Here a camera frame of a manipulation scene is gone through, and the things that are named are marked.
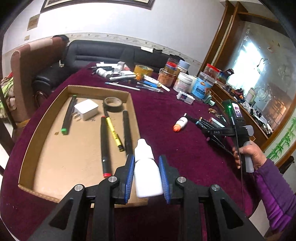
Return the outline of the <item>purple sleeve forearm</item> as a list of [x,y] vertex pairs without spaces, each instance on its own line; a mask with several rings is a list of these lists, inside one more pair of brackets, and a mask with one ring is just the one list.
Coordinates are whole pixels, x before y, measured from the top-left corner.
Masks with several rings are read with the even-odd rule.
[[271,229],[284,231],[295,216],[295,194],[270,159],[253,176]]

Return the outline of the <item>person right hand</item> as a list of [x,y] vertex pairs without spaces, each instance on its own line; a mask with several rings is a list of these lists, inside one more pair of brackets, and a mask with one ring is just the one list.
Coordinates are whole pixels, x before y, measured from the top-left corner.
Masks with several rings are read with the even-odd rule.
[[234,155],[236,167],[238,169],[241,168],[241,161],[239,156],[242,157],[242,155],[251,156],[253,161],[253,167],[255,170],[259,169],[267,160],[266,156],[264,155],[260,147],[252,141],[250,142],[249,145],[246,145],[239,149],[236,147],[233,147],[232,152]]

